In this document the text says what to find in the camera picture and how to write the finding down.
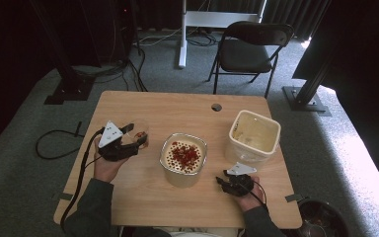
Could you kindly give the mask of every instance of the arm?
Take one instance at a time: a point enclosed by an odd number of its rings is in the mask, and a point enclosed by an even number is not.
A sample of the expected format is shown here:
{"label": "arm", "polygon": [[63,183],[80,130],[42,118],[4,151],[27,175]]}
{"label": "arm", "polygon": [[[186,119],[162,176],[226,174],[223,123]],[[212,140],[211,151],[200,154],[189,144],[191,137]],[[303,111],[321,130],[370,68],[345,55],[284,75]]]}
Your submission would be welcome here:
{"label": "arm", "polygon": [[[252,177],[256,182],[260,182],[260,178]],[[254,185],[252,192],[261,199],[264,199],[264,193],[258,185]],[[248,237],[277,237],[285,236],[275,226],[261,203],[251,194],[243,197],[234,197],[236,203],[241,207],[245,219],[246,231]]]}
{"label": "arm", "polygon": [[115,178],[119,167],[127,160],[116,162],[101,158],[95,139],[94,178],[78,201],[77,210],[66,218],[66,236],[110,236],[111,204]]}

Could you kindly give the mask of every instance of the black trash can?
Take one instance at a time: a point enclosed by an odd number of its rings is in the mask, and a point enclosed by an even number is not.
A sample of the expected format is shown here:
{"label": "black trash can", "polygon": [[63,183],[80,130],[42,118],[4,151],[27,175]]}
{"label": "black trash can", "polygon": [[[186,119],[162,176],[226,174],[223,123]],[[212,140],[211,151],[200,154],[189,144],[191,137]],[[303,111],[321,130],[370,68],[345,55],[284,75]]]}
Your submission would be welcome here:
{"label": "black trash can", "polygon": [[288,237],[348,237],[349,230],[341,213],[327,202],[304,198],[298,201],[303,219],[299,229],[283,230]]}

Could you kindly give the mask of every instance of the black folding chair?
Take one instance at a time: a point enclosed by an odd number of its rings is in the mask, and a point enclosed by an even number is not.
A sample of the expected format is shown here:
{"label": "black folding chair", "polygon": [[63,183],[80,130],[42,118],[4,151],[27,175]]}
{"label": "black folding chair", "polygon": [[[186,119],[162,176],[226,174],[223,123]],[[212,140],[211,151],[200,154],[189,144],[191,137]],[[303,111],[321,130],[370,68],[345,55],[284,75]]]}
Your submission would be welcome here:
{"label": "black folding chair", "polygon": [[[210,81],[211,75],[215,74],[213,94],[217,92],[219,74],[255,75],[250,81],[252,83],[261,73],[270,72],[265,90],[266,98],[278,61],[278,53],[288,45],[293,32],[293,28],[286,24],[236,22],[227,27],[218,45],[207,80]],[[271,56],[266,51],[267,45],[277,46]]]}

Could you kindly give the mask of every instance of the cable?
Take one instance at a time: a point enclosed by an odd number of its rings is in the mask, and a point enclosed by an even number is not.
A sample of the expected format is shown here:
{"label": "cable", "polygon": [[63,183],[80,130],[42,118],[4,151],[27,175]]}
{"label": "cable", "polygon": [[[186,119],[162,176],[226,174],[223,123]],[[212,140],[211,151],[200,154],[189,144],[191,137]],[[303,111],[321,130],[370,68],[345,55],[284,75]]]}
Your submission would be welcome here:
{"label": "cable", "polygon": [[69,205],[64,210],[63,215],[61,216],[61,219],[60,219],[60,226],[61,226],[61,229],[63,230],[63,232],[65,232],[64,221],[66,220],[66,216],[69,213],[69,210],[72,208],[73,204],[75,203],[76,199],[78,198],[79,193],[81,192],[82,181],[83,181],[84,175],[85,175],[86,162],[87,162],[87,159],[89,156],[89,150],[91,149],[92,142],[94,141],[95,137],[97,137],[97,135],[102,134],[104,132],[104,129],[105,128],[103,127],[100,130],[98,130],[97,132],[95,132],[95,134],[91,137],[90,141],[88,142],[87,149],[86,149],[84,156],[82,158],[81,168],[79,171],[78,184],[76,186],[75,194],[73,195],[72,200],[70,201]]}
{"label": "cable", "polygon": [[59,158],[62,158],[62,157],[65,157],[65,156],[68,156],[72,153],[75,153],[76,151],[79,150],[80,147],[74,149],[74,150],[71,150],[65,154],[62,154],[62,155],[58,155],[58,156],[54,156],[54,157],[46,157],[46,156],[43,156],[40,154],[39,150],[38,150],[38,146],[39,146],[39,142],[47,135],[51,134],[51,133],[54,133],[54,132],[63,132],[63,133],[68,133],[68,134],[71,134],[71,135],[74,135],[74,136],[80,136],[80,137],[84,137],[84,135],[80,135],[80,134],[77,134],[77,132],[73,133],[73,132],[70,132],[70,131],[65,131],[65,130],[51,130],[49,132],[46,132],[45,134],[43,134],[41,137],[38,138],[37,142],[36,142],[36,154],[38,155],[39,158],[41,159],[44,159],[44,160],[55,160],[55,159],[59,159]]}
{"label": "cable", "polygon": [[206,38],[208,39],[208,43],[203,43],[203,42],[195,41],[192,39],[187,39],[187,42],[195,46],[214,46],[220,43],[220,40],[217,40],[215,36],[212,36],[212,35],[200,34],[199,36],[193,36],[193,38],[195,37]]}
{"label": "cable", "polygon": [[93,161],[89,162],[86,166],[85,166],[85,169],[88,168],[89,165],[91,165],[92,163],[95,163],[96,161],[98,161],[99,159],[101,159],[103,156],[101,155],[100,157],[98,158],[95,158]]}
{"label": "cable", "polygon": [[109,1],[109,3],[110,3],[110,9],[112,9],[111,12],[112,12],[112,16],[113,16],[113,28],[114,28],[113,50],[112,50],[112,54],[110,55],[110,59],[109,59],[109,63],[111,63],[111,60],[113,59],[113,55],[115,52],[115,45],[116,45],[116,25],[115,25],[115,14],[114,14],[114,7],[112,6],[112,1]]}
{"label": "cable", "polygon": [[[201,5],[198,7],[198,10],[197,10],[198,12],[201,10],[202,6],[204,6],[204,4],[205,4],[207,1],[208,1],[208,5],[207,5],[205,11],[208,11],[208,10],[209,10],[209,8],[210,8],[210,4],[211,4],[211,0],[204,0],[204,1],[201,3]],[[140,44],[140,45],[142,45],[142,46],[152,46],[152,45],[155,45],[155,44],[157,44],[158,42],[160,42],[160,41],[162,41],[162,40],[165,40],[165,39],[168,39],[168,38],[172,37],[174,34],[176,34],[176,33],[177,33],[178,31],[180,31],[181,29],[182,29],[182,28],[179,28],[179,29],[175,30],[174,32],[172,32],[171,34],[169,34],[169,35],[167,35],[167,36],[160,37],[159,40],[157,40],[157,41],[155,41],[155,42],[153,42],[153,43],[150,43],[150,44]],[[198,29],[198,27],[195,28],[191,33],[187,34],[187,37],[190,36],[192,33],[194,33],[197,29]],[[143,42],[143,41],[148,40],[148,39],[156,39],[156,38],[157,38],[157,37],[146,37],[146,38],[140,39],[139,42]]]}
{"label": "cable", "polygon": [[124,75],[124,71],[121,71],[118,75],[116,75],[115,77],[111,78],[111,79],[108,79],[106,81],[95,81],[94,84],[105,84],[105,83],[109,83],[109,82],[112,82],[113,80],[119,78],[119,77],[123,77]]}
{"label": "cable", "polygon": [[260,204],[264,207],[264,209],[266,210],[266,212],[269,212],[267,206],[266,206],[266,194],[265,194],[265,190],[264,188],[257,182],[254,181],[255,184],[257,184],[261,190],[263,191],[264,193],[264,199],[265,199],[265,202],[263,202],[257,195],[255,195],[252,191],[248,190],[245,186],[243,186],[241,183],[237,183],[240,187],[242,187],[244,190],[248,191],[255,199],[257,199]]}
{"label": "cable", "polygon": [[116,74],[122,72],[123,69],[124,69],[124,65],[117,65],[117,66],[115,66],[113,68],[109,68],[107,70],[99,71],[99,72],[85,72],[85,71],[81,71],[81,70],[78,70],[78,69],[75,69],[75,71],[79,75],[91,76],[91,77],[101,77],[101,76],[116,75]]}
{"label": "cable", "polygon": [[129,91],[129,89],[128,89],[128,82],[127,82],[127,80],[124,77],[124,73],[122,73],[121,78],[122,78],[122,81],[125,83],[125,90]]}
{"label": "cable", "polygon": [[141,48],[138,48],[138,50],[141,51],[141,54],[143,55],[143,59],[141,60],[140,65],[138,66],[138,69],[134,66],[134,64],[131,61],[128,61],[128,63],[131,65],[133,69],[133,73],[137,76],[137,82],[134,79],[134,83],[135,83],[137,91],[147,92],[148,90],[144,86],[143,81],[141,80],[141,77],[140,77],[141,68],[143,67],[143,63],[146,59],[146,53]]}

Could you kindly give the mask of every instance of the hand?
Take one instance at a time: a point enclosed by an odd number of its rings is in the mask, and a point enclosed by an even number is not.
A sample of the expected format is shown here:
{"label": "hand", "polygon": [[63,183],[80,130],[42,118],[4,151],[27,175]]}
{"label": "hand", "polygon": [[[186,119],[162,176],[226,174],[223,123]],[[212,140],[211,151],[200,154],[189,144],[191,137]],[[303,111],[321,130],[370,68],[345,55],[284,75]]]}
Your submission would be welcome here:
{"label": "hand", "polygon": [[[260,183],[259,177],[252,177],[252,180],[256,183]],[[264,192],[260,189],[260,186],[254,184],[254,188],[252,189],[252,193],[254,193],[258,198],[264,202]],[[242,211],[245,212],[254,207],[261,206],[262,204],[251,194],[247,194],[243,197],[232,196],[236,203],[241,207]]]}
{"label": "hand", "polygon": [[119,161],[108,161],[101,157],[101,154],[98,153],[98,143],[100,142],[100,137],[94,140],[95,144],[95,155],[94,159],[95,161],[95,166],[94,166],[94,178],[97,180],[101,180],[107,183],[110,183],[118,173],[119,167],[124,164],[127,159],[122,159]]}

